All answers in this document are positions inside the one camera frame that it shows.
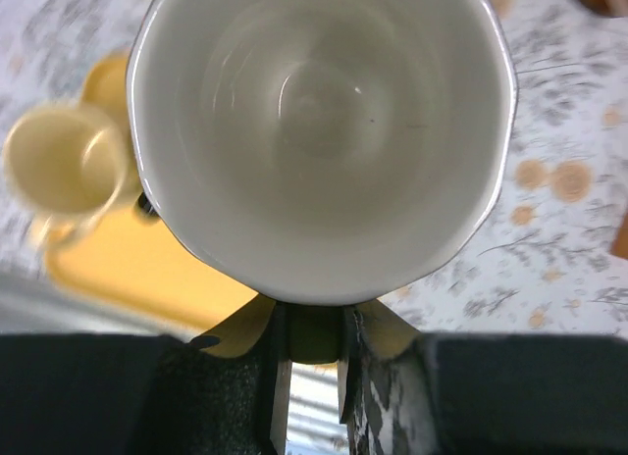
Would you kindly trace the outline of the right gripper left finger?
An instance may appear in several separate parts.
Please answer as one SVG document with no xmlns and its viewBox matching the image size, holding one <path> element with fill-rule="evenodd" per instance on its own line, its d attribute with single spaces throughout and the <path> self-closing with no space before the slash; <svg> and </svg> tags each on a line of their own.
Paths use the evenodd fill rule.
<svg viewBox="0 0 628 455">
<path fill-rule="evenodd" d="M 5 454 L 281 454 L 286 309 L 258 297 L 190 342 L 168 335 L 1 339 Z"/>
</svg>

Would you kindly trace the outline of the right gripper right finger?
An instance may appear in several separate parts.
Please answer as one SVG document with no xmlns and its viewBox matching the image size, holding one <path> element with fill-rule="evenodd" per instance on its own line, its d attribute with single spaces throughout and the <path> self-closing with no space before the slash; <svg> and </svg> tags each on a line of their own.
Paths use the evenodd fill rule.
<svg viewBox="0 0 628 455">
<path fill-rule="evenodd" d="M 623 454 L 627 342 L 422 332 L 378 301 L 344 311 L 340 418 L 353 454 Z"/>
</svg>

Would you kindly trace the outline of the cream mug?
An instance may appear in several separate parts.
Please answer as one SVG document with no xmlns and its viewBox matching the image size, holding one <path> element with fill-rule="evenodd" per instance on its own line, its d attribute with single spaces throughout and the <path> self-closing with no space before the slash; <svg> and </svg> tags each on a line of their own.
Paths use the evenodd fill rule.
<svg viewBox="0 0 628 455">
<path fill-rule="evenodd" d="M 9 187 L 35 214 L 33 242 L 65 248 L 134 193 L 127 134 L 89 104 L 36 107 L 9 129 L 2 151 Z"/>
</svg>

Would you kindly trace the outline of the white green-handled mug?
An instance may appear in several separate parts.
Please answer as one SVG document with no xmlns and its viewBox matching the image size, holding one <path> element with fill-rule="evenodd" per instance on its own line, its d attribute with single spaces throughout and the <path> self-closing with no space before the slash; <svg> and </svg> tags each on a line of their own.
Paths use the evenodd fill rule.
<svg viewBox="0 0 628 455">
<path fill-rule="evenodd" d="M 489 0 L 152 0 L 126 91 L 151 206 L 197 259 L 289 305 L 299 363 L 338 358 L 341 307 L 476 233 L 517 105 Z"/>
</svg>

